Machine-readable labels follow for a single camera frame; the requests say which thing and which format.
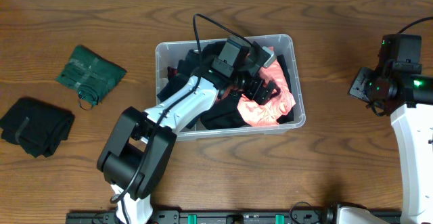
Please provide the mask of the pink shirt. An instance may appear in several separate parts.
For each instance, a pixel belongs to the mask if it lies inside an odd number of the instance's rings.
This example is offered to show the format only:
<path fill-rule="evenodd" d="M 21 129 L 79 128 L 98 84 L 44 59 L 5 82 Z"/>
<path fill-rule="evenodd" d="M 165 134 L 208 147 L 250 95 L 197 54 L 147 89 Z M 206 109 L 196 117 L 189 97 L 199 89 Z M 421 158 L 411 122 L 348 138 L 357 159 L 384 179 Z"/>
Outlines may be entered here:
<path fill-rule="evenodd" d="M 283 55 L 269 67 L 260 70 L 260 76 L 269 82 L 271 79 L 281 89 L 280 94 L 265 105 L 249 100 L 234 89 L 224 94 L 222 100 L 209 110 L 209 129 L 275 126 L 293 120 L 292 108 L 296 101 L 291 92 L 290 75 Z"/>

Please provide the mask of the black garment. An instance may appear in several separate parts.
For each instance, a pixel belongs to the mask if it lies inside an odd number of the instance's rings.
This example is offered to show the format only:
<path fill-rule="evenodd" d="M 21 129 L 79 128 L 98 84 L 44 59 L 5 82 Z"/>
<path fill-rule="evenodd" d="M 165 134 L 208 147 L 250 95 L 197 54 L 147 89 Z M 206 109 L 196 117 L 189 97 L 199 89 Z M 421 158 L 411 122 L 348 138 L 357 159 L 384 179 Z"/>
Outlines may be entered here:
<path fill-rule="evenodd" d="M 223 48 L 224 41 L 216 42 L 203 48 L 203 55 L 218 55 Z M 170 85 L 167 96 L 170 96 L 187 82 L 187 75 L 191 75 L 193 70 L 198 67 L 198 53 L 193 50 L 188 51 L 183 60 L 179 60 L 175 75 L 169 78 Z M 259 71 L 260 78 L 265 80 L 265 84 L 274 82 L 279 88 L 279 94 L 272 97 L 265 105 L 259 105 L 255 101 L 248 99 L 239 92 L 228 92 L 223 99 L 214 104 L 211 109 L 201 114 L 200 121 L 206 129 L 230 129 L 246 125 L 252 127 L 281 125 L 294 120 L 292 108 L 296 101 L 291 92 L 290 75 L 283 55 L 277 56 L 277 61 L 270 67 L 262 68 Z"/>

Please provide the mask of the dark navy cloth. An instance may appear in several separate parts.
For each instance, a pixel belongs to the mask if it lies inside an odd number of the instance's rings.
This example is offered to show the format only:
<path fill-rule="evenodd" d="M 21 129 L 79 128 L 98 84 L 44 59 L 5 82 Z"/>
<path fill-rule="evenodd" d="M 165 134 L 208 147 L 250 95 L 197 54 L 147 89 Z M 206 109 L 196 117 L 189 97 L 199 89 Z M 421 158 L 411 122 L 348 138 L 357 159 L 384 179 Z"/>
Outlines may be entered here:
<path fill-rule="evenodd" d="M 165 87 L 157 94 L 160 102 L 164 102 L 169 97 L 182 89 L 189 80 L 189 76 L 178 73 L 175 76 L 169 77 Z"/>

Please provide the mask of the dark green shirt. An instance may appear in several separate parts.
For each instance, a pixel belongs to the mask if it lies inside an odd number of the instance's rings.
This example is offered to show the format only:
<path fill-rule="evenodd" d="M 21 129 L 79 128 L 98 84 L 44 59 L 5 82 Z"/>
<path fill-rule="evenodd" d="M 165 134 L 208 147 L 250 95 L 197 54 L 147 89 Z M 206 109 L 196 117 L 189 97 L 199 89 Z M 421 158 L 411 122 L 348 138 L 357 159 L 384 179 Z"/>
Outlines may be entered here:
<path fill-rule="evenodd" d="M 121 66 L 104 59 L 84 45 L 77 45 L 55 80 L 76 91 L 79 106 L 91 110 L 102 102 L 126 73 Z"/>

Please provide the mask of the black cloth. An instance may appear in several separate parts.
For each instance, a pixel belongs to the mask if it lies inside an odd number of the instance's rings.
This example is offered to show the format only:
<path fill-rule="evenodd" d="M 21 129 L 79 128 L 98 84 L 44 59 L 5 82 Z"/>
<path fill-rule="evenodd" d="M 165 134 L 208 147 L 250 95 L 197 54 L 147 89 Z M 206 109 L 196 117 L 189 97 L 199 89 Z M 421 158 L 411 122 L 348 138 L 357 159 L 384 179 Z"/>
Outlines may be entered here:
<path fill-rule="evenodd" d="M 1 118 L 1 138 L 35 158 L 47 158 L 68 139 L 74 119 L 69 110 L 22 97 Z"/>

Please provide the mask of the red plaid flannel shirt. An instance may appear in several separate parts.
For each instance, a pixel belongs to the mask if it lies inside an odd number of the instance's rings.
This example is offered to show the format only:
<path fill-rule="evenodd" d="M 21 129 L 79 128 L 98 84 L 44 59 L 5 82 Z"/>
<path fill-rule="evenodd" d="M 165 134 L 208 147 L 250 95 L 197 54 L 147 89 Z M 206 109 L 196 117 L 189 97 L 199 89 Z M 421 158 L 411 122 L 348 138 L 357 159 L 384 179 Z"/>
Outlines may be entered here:
<path fill-rule="evenodd" d="M 170 66 L 167 67 L 167 79 L 168 80 L 171 80 L 172 78 L 176 77 L 177 73 L 178 73 L 177 68 L 173 68 Z"/>

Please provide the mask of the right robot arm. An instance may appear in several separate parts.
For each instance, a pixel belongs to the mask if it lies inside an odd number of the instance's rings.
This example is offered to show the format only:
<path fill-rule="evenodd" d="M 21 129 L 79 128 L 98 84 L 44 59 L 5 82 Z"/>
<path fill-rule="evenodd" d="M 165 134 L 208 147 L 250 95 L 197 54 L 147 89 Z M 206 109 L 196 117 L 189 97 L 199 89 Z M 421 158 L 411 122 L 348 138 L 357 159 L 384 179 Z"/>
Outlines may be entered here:
<path fill-rule="evenodd" d="M 389 116 L 403 183 L 401 223 L 432 222 L 432 77 L 420 63 L 421 37 L 385 35 L 375 69 L 362 67 L 348 94 Z"/>

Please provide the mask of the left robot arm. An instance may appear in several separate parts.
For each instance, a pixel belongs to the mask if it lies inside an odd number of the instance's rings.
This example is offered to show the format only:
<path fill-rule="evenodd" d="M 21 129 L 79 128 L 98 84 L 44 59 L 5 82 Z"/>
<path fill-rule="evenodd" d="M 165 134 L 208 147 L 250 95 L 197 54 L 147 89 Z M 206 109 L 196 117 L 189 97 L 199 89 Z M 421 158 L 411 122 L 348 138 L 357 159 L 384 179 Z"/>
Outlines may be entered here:
<path fill-rule="evenodd" d="M 258 75 L 277 58 L 273 50 L 229 37 L 219 54 L 203 55 L 186 84 L 160 104 L 139 111 L 127 108 L 117 120 L 97 169 L 112 186 L 117 223 L 147 223 L 153 213 L 150 195 L 160 182 L 178 133 L 213 107 L 233 87 L 260 104 L 276 85 Z"/>

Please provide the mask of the clear plastic storage bin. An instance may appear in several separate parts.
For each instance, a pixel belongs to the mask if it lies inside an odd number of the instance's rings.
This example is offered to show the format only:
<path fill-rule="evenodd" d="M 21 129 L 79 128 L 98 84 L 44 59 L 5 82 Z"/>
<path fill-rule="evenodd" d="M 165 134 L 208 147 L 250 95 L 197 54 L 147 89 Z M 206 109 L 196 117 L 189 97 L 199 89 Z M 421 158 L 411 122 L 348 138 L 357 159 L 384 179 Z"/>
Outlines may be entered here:
<path fill-rule="evenodd" d="M 304 125 L 306 112 L 298 76 L 298 67 L 292 38 L 287 34 L 261 35 L 247 37 L 250 42 L 256 41 L 259 45 L 273 47 L 276 55 L 283 55 L 290 75 L 291 92 L 296 101 L 292 108 L 294 119 L 277 126 L 269 127 L 240 127 L 232 129 L 208 130 L 198 121 L 191 129 L 184 128 L 177 136 L 178 141 L 192 141 L 203 138 L 230 137 L 252 134 L 279 134 Z M 159 93 L 167 84 L 167 67 L 176 67 L 180 59 L 185 58 L 190 49 L 197 49 L 196 41 L 163 42 L 156 46 L 156 93 Z"/>

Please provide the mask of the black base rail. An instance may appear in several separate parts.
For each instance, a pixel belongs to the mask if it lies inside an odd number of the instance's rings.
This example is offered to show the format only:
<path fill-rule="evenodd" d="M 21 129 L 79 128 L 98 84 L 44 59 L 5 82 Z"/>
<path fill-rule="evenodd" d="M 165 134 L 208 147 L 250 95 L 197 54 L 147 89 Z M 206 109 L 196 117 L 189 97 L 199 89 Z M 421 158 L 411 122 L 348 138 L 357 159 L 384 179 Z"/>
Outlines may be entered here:
<path fill-rule="evenodd" d="M 333 205 L 322 213 L 320 209 L 297 206 L 288 212 L 187 212 L 180 209 L 155 210 L 148 224 L 288 224 L 288 223 L 336 223 L 336 207 L 342 207 L 342 203 Z M 369 210 L 370 213 L 386 223 L 401 223 L 400 211 L 393 210 Z M 102 224 L 102 223 L 126 223 L 116 216 L 115 210 L 99 212 L 70 212 L 66 214 L 65 223 L 75 224 Z"/>

